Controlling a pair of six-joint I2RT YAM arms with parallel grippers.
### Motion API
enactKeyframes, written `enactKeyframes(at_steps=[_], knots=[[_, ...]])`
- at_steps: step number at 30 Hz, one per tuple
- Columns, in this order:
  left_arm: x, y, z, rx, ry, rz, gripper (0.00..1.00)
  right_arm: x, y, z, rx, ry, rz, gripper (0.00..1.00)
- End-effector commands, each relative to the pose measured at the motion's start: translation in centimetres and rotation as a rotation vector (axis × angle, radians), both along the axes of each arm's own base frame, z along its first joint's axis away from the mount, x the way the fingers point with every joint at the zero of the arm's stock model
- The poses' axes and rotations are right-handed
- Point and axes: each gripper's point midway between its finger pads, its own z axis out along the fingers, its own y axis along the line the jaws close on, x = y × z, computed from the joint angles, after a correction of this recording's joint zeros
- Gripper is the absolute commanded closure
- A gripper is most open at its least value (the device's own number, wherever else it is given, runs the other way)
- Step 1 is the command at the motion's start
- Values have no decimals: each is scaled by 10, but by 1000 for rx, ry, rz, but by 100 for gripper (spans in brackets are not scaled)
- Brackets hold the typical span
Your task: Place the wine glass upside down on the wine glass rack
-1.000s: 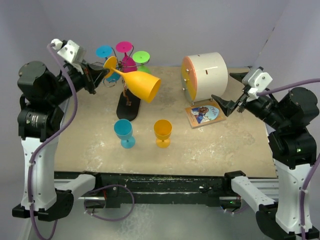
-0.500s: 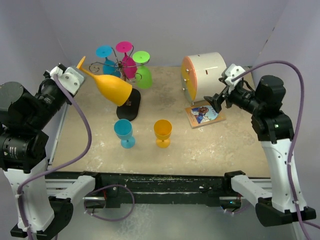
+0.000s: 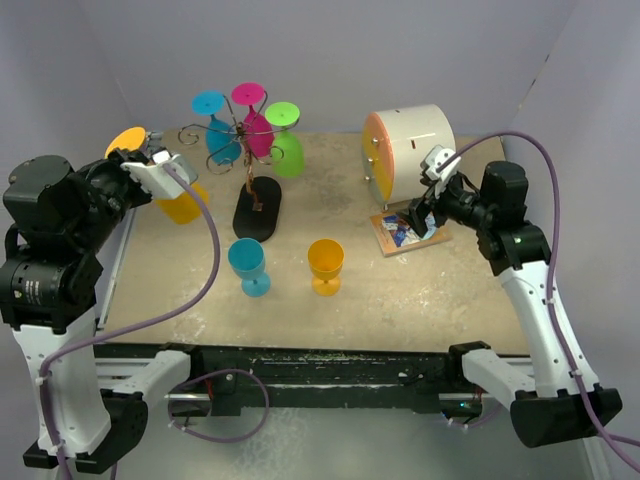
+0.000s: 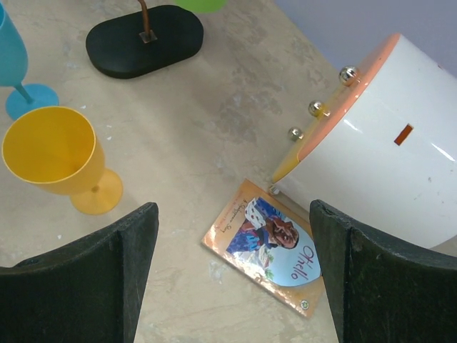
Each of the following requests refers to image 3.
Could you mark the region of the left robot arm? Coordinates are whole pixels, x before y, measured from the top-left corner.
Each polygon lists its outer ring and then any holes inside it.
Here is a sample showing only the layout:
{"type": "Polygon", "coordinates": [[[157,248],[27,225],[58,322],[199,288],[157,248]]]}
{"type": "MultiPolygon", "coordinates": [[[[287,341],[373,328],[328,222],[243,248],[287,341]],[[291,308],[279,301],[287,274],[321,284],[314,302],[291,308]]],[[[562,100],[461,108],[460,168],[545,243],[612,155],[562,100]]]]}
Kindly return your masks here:
{"type": "Polygon", "coordinates": [[[31,468],[99,475],[141,441],[150,410],[175,386],[202,387],[194,347],[168,344],[130,378],[98,382],[93,339],[97,255],[131,209],[174,199],[193,176],[176,155],[115,149],[75,169],[45,155],[18,165],[2,201],[12,217],[1,268],[1,317],[21,347],[40,431],[24,453],[31,468]]]}

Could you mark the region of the orange wine glass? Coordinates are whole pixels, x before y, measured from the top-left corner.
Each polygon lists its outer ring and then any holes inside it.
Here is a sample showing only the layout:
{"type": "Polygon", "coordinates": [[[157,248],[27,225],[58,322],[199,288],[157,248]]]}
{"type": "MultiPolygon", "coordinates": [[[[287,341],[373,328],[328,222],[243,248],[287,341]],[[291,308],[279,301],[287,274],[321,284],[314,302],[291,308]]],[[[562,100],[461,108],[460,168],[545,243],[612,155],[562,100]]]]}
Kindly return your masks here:
{"type": "Polygon", "coordinates": [[[321,296],[335,295],[341,286],[339,275],[344,263],[341,244],[329,238],[316,240],[309,247],[307,258],[314,292],[321,296]]]}
{"type": "MultiPolygon", "coordinates": [[[[131,127],[118,134],[106,148],[105,155],[114,149],[140,150],[150,159],[149,164],[151,163],[151,156],[160,150],[178,153],[162,144],[161,132],[146,131],[145,128],[141,126],[131,127]]],[[[189,186],[204,203],[208,202],[208,193],[198,183],[198,179],[189,186]]],[[[201,215],[199,205],[186,190],[174,200],[156,200],[153,197],[152,199],[159,208],[178,225],[188,224],[201,215]]]]}

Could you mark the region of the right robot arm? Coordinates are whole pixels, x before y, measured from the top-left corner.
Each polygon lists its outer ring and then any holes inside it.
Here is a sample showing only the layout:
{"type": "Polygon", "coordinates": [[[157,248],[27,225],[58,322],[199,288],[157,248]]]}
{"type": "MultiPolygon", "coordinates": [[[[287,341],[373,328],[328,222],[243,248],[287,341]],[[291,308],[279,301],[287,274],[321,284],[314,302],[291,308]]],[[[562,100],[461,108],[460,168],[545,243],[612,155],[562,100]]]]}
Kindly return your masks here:
{"type": "Polygon", "coordinates": [[[556,284],[549,279],[551,251],[542,230],[527,221],[528,180],[517,164],[489,163],[480,188],[455,166],[440,173],[421,163],[426,192],[403,218],[424,232],[427,216],[437,225],[452,220],[473,229],[482,256],[506,292],[529,346],[528,376],[483,342],[454,345],[445,366],[456,391],[474,384],[509,412],[519,440],[534,448],[597,435],[621,410],[614,388],[603,388],[570,331],[556,284]]]}

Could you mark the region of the pink plastic wine glass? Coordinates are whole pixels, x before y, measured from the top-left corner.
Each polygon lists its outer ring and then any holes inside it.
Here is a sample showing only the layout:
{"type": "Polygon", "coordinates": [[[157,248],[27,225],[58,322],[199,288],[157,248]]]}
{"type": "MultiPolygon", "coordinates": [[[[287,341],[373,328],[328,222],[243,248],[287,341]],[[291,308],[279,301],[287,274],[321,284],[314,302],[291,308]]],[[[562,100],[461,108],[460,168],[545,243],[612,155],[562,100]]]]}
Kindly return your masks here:
{"type": "Polygon", "coordinates": [[[257,158],[268,157],[274,134],[263,114],[268,100],[267,91],[259,83],[244,82],[232,90],[231,98],[236,104],[248,108],[242,125],[250,150],[257,158]]]}

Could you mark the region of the green plastic wine glass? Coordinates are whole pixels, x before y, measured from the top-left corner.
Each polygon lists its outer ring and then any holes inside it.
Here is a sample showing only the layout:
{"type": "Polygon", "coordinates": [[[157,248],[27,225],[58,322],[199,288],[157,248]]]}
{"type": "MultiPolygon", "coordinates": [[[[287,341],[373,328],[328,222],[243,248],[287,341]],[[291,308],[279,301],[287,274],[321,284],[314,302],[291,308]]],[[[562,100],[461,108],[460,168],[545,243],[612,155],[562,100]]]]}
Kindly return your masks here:
{"type": "Polygon", "coordinates": [[[275,128],[270,153],[273,171],[283,178],[299,176],[305,168],[304,152],[299,139],[291,132],[300,119],[300,110],[291,102],[276,102],[264,114],[275,128]]]}

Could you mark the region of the metal wine glass rack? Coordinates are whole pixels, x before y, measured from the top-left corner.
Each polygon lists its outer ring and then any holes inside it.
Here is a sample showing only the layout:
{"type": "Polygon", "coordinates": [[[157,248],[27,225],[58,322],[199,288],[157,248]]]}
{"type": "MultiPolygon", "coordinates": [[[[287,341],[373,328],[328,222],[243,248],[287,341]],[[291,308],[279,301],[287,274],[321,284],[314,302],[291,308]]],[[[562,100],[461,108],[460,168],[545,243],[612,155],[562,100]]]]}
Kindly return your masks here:
{"type": "MultiPolygon", "coordinates": [[[[241,146],[241,155],[231,167],[217,166],[208,151],[205,160],[207,170],[214,175],[224,175],[238,163],[245,168],[244,184],[240,187],[232,228],[238,238],[252,238],[258,242],[268,240],[275,232],[280,206],[282,202],[282,188],[277,175],[272,168],[271,153],[268,157],[257,158],[250,150],[242,121],[247,115],[248,108],[236,104],[231,94],[225,95],[227,105],[217,114],[217,118],[230,124],[235,129],[235,140],[241,146]]],[[[194,145],[203,140],[207,125],[191,123],[182,127],[178,133],[178,140],[184,145],[194,145]]]]}

